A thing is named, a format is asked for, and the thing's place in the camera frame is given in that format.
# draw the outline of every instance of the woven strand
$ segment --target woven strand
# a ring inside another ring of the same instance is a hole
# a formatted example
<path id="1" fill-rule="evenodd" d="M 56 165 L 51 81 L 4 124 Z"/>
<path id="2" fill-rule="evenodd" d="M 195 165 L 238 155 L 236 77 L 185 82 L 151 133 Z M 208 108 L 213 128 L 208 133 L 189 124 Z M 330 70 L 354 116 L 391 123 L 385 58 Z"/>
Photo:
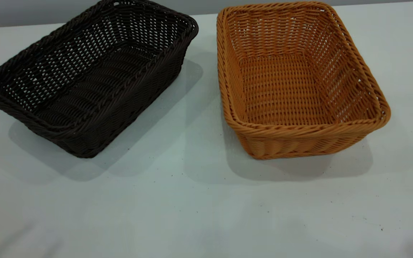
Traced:
<path id="1" fill-rule="evenodd" d="M 382 91 L 329 5 L 227 7 L 217 32 L 224 118 L 251 156 L 338 152 L 389 121 Z"/>

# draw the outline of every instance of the table surface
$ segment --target table surface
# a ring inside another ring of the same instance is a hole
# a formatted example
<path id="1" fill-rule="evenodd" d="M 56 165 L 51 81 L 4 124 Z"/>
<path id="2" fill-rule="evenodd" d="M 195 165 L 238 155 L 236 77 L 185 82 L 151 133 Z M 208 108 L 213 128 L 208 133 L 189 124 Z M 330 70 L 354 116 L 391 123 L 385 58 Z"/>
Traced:
<path id="1" fill-rule="evenodd" d="M 413 258 L 413 2 L 335 7 L 392 109 L 334 155 L 258 161 L 225 124 L 216 15 L 177 80 L 75 158 L 0 111 L 0 258 Z M 0 28 L 0 64 L 59 27 Z"/>

